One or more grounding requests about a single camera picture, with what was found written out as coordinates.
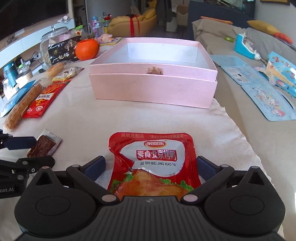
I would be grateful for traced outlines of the blue cartoon sticker sheet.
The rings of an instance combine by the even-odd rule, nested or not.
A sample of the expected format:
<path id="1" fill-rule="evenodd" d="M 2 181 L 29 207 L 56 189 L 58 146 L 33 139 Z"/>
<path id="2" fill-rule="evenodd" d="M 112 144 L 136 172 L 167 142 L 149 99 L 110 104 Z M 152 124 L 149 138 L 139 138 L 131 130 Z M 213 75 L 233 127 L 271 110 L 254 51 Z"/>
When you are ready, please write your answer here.
<path id="1" fill-rule="evenodd" d="M 295 109 L 273 87 L 257 84 L 243 84 L 241 87 L 269 121 L 295 120 Z"/>

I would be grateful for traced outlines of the black television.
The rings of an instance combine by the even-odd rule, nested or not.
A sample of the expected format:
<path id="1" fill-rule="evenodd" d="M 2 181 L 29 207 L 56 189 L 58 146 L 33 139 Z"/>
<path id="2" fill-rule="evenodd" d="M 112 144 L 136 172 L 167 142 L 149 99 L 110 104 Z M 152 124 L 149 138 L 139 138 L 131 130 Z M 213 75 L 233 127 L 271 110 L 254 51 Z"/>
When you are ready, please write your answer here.
<path id="1" fill-rule="evenodd" d="M 43 20 L 68 13 L 64 0 L 1 1 L 1 39 Z"/>

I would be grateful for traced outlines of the wrapped bread roll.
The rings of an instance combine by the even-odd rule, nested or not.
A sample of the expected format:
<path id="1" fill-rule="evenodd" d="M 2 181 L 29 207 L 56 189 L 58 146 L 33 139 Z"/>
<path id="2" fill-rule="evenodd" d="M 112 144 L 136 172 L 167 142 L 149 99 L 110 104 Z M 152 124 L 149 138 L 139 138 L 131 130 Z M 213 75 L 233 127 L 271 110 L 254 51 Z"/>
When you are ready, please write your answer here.
<path id="1" fill-rule="evenodd" d="M 52 65 L 44 72 L 43 77 L 49 80 L 52 80 L 56 75 L 58 75 L 64 69 L 64 65 L 65 64 L 63 62 L 59 62 Z"/>

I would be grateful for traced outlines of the pink cardboard box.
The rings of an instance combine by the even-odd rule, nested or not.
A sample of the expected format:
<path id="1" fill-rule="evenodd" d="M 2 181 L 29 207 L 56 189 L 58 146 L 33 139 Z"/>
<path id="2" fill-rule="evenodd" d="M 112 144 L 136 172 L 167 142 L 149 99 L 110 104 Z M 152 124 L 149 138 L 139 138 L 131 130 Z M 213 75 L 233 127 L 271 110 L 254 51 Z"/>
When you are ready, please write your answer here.
<path id="1" fill-rule="evenodd" d="M 89 65 L 97 99 L 210 108 L 217 68 L 201 43 L 125 38 Z"/>

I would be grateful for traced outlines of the orange pumpkin bucket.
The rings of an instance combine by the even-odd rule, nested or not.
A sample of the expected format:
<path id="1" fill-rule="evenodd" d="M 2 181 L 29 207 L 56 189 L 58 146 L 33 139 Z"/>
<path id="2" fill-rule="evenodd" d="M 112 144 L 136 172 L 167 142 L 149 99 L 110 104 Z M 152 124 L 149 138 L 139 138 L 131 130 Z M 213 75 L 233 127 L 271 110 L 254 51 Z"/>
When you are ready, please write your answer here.
<path id="1" fill-rule="evenodd" d="M 76 45 L 75 54 L 81 61 L 93 59 L 99 51 L 99 43 L 95 39 L 81 40 Z"/>

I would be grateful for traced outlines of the beige lidded mug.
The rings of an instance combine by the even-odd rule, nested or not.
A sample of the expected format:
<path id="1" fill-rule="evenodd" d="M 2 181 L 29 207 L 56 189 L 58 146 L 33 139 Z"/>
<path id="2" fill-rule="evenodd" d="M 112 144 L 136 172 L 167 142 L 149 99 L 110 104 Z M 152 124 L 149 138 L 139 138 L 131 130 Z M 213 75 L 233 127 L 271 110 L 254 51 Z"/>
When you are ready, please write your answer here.
<path id="1" fill-rule="evenodd" d="M 22 88 L 28 82 L 30 82 L 32 77 L 33 77 L 33 74 L 30 69 L 27 69 L 26 71 L 21 72 L 16 78 L 16 87 Z"/>

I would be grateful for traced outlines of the long wrapped bread stick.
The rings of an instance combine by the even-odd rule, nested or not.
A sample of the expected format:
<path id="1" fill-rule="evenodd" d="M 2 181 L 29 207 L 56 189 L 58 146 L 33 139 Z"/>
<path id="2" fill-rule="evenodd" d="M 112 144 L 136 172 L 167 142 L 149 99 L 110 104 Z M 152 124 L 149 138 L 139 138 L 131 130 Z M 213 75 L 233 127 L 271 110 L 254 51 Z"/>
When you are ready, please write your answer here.
<path id="1" fill-rule="evenodd" d="M 30 107 L 31 103 L 40 95 L 43 86 L 40 83 L 34 84 L 25 96 L 13 107 L 4 121 L 5 130 L 13 131 L 20 123 L 23 115 Z"/>

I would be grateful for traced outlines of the teal thermos bottle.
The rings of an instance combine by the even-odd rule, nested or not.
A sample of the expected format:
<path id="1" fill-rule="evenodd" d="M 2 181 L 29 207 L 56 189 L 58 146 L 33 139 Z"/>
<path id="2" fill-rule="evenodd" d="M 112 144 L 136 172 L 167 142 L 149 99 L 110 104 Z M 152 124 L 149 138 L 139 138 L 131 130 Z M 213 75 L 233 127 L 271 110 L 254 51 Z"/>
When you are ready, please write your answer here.
<path id="1" fill-rule="evenodd" d="M 16 79 L 18 76 L 18 71 L 16 68 L 15 61 L 10 61 L 8 64 L 4 66 L 4 74 L 6 78 L 8 78 L 11 87 L 15 87 Z"/>

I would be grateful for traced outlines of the small clear candy wrapper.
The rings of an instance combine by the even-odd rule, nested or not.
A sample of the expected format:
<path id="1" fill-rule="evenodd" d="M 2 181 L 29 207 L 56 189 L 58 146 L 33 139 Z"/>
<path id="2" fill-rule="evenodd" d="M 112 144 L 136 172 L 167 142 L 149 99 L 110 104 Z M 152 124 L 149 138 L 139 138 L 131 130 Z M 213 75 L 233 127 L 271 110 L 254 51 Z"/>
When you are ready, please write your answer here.
<path id="1" fill-rule="evenodd" d="M 66 68 L 63 71 L 61 71 L 58 75 L 56 75 L 52 81 L 53 82 L 64 82 L 68 79 L 71 79 L 72 77 L 75 77 L 78 75 L 84 68 L 82 67 L 70 67 Z"/>

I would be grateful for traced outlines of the small brown snack packet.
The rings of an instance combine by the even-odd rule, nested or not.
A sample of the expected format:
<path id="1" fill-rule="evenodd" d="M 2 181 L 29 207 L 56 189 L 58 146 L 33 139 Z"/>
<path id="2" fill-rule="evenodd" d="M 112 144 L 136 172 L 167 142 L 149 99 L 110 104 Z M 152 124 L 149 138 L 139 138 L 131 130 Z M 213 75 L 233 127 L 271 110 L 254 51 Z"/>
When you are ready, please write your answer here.
<path id="1" fill-rule="evenodd" d="M 36 144 L 27 151 L 27 158 L 52 156 L 59 147 L 62 139 L 50 132 L 48 129 L 43 130 L 37 139 Z"/>

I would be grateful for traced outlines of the pink plush toy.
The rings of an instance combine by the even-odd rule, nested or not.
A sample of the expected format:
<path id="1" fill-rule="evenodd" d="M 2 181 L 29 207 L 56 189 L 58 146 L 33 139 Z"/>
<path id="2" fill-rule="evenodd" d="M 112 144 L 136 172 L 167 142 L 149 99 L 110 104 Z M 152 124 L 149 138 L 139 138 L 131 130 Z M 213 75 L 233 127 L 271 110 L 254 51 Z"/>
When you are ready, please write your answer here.
<path id="1" fill-rule="evenodd" d="M 95 40 L 99 44 L 106 44 L 106 43 L 111 43 L 113 41 L 112 35 L 109 34 L 102 34 L 98 38 L 95 38 Z"/>

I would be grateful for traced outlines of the large glass jar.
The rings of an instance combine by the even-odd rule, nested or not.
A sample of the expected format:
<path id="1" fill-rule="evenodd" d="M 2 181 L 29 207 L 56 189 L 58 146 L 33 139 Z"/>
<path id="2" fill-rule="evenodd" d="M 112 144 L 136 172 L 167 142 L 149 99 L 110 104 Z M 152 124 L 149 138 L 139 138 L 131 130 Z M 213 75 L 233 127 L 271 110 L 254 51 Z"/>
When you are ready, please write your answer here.
<path id="1" fill-rule="evenodd" d="M 61 41 L 67 40 L 72 37 L 72 34 L 70 33 L 67 27 L 57 28 L 55 27 L 55 25 L 52 25 L 51 28 L 52 29 L 49 32 L 47 32 L 41 37 L 40 42 L 42 60 L 48 67 L 52 65 L 48 49 L 53 45 L 58 44 Z"/>

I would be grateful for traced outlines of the white tv cabinet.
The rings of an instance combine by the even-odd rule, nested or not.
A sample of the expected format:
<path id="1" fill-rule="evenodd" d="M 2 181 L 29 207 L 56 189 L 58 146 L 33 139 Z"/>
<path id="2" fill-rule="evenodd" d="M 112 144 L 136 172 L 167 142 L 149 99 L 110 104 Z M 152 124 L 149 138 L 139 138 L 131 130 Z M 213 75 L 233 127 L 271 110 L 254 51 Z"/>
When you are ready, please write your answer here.
<path id="1" fill-rule="evenodd" d="M 88 35 L 83 33 L 82 28 L 75 30 L 74 27 L 74 20 L 69 19 L 65 23 L 25 32 L 23 37 L 1 48 L 1 69 L 36 45 L 40 48 L 41 61 L 48 67 L 63 60 L 76 61 L 75 46 Z"/>

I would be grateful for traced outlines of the blue white snack bag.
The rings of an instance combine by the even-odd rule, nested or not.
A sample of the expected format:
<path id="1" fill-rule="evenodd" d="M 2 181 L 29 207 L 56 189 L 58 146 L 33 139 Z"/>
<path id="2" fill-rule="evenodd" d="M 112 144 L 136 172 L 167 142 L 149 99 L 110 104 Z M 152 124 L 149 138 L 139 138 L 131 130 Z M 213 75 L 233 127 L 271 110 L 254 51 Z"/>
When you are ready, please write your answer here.
<path id="1" fill-rule="evenodd" d="M 32 88 L 35 81 L 28 82 L 18 92 L 16 92 L 9 100 L 1 104 L 1 118 L 9 113 L 18 101 Z"/>

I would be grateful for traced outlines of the red roast duck snack pack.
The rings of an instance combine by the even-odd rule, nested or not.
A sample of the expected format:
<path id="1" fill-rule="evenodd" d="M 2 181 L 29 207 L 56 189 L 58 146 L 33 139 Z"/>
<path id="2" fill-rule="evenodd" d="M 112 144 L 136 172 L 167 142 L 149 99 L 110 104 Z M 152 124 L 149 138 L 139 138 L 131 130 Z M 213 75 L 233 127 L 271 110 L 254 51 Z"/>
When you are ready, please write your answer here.
<path id="1" fill-rule="evenodd" d="M 108 190 L 126 196 L 184 195 L 201 185 L 192 137 L 187 133 L 117 132 L 109 138 L 114 166 Z"/>

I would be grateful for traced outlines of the blue toy device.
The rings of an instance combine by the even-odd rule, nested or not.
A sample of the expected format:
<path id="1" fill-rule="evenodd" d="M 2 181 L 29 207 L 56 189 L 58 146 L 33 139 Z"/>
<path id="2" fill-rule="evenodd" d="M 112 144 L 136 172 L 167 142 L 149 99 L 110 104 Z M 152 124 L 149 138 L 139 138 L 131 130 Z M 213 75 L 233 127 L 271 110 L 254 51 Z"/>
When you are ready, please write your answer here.
<path id="1" fill-rule="evenodd" d="M 255 49 L 253 42 L 246 36 L 245 33 L 237 35 L 234 50 L 249 59 L 257 61 L 261 60 L 261 56 Z"/>

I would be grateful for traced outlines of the black plum snack box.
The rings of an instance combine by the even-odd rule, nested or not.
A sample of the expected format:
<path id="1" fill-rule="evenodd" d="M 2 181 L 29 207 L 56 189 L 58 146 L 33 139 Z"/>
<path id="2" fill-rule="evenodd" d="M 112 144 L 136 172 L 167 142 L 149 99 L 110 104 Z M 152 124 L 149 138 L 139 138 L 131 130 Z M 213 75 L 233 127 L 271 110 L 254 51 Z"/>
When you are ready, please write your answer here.
<path id="1" fill-rule="evenodd" d="M 75 49 L 76 45 L 81 40 L 81 36 L 76 36 L 67 40 L 63 40 L 60 43 L 50 47 L 48 49 L 48 52 L 50 54 L 50 60 L 52 65 L 62 61 L 77 61 L 78 58 L 75 54 Z"/>

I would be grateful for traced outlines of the yellow cushion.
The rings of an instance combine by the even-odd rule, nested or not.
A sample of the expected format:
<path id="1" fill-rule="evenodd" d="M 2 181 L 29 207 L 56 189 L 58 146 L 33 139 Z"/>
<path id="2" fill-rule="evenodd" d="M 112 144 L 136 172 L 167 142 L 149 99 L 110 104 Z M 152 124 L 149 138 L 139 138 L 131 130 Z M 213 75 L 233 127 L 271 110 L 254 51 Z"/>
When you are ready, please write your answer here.
<path id="1" fill-rule="evenodd" d="M 247 21 L 247 23 L 250 27 L 256 30 L 259 30 L 261 32 L 264 32 L 266 34 L 269 34 L 271 36 L 274 36 L 274 34 L 276 33 L 280 33 L 280 31 L 276 27 L 263 21 L 250 20 L 250 21 Z"/>

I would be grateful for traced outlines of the red spicy strip packet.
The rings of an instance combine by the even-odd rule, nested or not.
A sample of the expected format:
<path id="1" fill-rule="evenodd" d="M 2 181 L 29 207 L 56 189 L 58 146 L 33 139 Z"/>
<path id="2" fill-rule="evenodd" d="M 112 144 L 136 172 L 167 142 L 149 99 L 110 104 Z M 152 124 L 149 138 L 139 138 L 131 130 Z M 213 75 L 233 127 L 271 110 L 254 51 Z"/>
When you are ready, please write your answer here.
<path id="1" fill-rule="evenodd" d="M 22 118 L 40 118 L 71 80 L 53 82 L 31 103 Z"/>

